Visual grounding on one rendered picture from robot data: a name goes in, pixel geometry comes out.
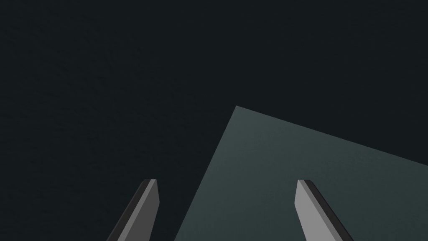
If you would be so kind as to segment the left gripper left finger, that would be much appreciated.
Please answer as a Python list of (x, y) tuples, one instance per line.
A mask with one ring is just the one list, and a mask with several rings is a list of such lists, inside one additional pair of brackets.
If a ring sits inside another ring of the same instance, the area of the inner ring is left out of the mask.
[(159, 207), (156, 179), (145, 179), (106, 241), (150, 241)]

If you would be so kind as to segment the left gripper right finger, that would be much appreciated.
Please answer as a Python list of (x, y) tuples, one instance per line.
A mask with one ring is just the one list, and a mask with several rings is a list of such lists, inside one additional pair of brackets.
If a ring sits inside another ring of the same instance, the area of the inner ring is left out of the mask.
[(311, 180), (297, 181), (294, 205), (306, 241), (354, 241)]

